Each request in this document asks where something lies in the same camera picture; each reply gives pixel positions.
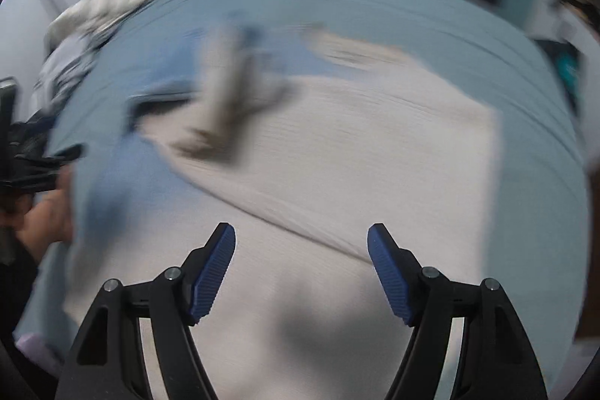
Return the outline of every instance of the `light blue bedspread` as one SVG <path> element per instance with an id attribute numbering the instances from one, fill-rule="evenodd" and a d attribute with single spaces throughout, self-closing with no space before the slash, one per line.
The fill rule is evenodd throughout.
<path id="1" fill-rule="evenodd" d="M 232 12 L 266 27 L 323 22 L 342 36 L 398 45 L 498 109 L 504 153 L 488 269 L 505 277 L 514 301 L 520 291 L 548 290 L 551 308 L 540 294 L 526 327 L 541 363 L 564 357 L 578 320 L 587 256 L 586 185 L 575 130 L 536 46 L 463 0 L 155 0 L 103 48 L 52 137 L 53 151 L 78 142 L 88 146 L 76 168 L 77 239 L 101 256 L 106 242 L 174 192 L 200 192 L 128 131 L 129 114 L 147 96 L 187 94 L 197 38 Z M 290 73 L 306 68 L 302 52 L 285 39 L 265 43 L 278 45 Z M 42 331 L 63 350 L 74 331 L 59 310 L 65 259 L 65 248 L 57 246 L 44 261 L 20 327 Z M 556 371 L 546 374 L 551 383 Z"/>

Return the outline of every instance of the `bed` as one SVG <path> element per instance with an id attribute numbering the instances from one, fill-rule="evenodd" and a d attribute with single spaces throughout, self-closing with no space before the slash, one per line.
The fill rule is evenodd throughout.
<path id="1" fill-rule="evenodd" d="M 128 19 L 52 135 L 54 151 L 88 146 L 76 167 L 79 234 L 71 255 L 86 252 L 71 259 L 64 246 L 51 250 L 20 332 L 41 331 L 67 350 L 76 326 L 60 308 L 69 283 L 65 269 L 66 276 L 85 276 L 111 262 L 124 270 L 124 282 L 128 266 L 144 268 L 148 279 L 173 264 L 160 260 L 158 237 L 145 240 L 150 217 L 166 219 L 178 232 L 177 215 L 188 211 L 184 202 L 200 199 L 198 232 L 208 237 L 222 216 L 235 212 L 172 174 L 133 130 L 140 105 L 189 96 L 194 41 L 232 12 L 267 27 L 322 22 L 342 36 L 399 45 L 498 110 L 502 169 L 481 261 L 508 291 L 549 389 L 571 344 L 585 287 L 587 196 L 579 143 L 541 52 L 517 28 L 463 0 L 154 0 Z M 301 66 L 301 54 L 288 57 L 291 66 Z M 123 246 L 136 246 L 139 260 L 119 261 Z M 182 244 L 182 256 L 191 247 Z M 359 384 L 344 398 L 365 398 Z"/>

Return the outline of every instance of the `black jacket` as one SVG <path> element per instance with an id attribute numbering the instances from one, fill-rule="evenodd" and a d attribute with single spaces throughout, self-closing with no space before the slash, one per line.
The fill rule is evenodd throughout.
<path id="1" fill-rule="evenodd" d="M 50 400 L 58 380 L 14 345 L 13 331 L 31 295 L 37 264 L 12 229 L 0 229 L 0 399 Z"/>

